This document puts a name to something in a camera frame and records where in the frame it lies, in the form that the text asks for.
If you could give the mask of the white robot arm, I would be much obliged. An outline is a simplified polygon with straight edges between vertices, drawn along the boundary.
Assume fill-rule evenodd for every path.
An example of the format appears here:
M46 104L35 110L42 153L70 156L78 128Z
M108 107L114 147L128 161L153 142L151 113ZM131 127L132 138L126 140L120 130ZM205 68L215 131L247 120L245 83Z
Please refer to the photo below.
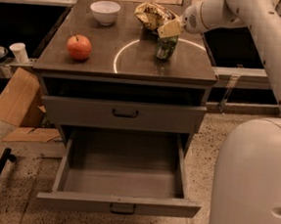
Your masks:
M249 120L224 139L215 162L210 224L281 224L281 0L203 0L181 28L248 29L277 99L277 117Z

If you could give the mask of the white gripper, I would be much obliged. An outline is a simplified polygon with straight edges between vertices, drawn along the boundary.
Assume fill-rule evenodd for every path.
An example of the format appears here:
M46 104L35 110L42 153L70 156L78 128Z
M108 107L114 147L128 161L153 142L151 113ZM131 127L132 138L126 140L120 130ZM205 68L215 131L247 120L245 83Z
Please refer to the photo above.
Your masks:
M208 29L205 27L202 18L203 2L196 2L188 6L181 18L177 17L171 21L166 21L158 28L159 38L169 38L178 36L182 32L182 27L191 34L205 33Z

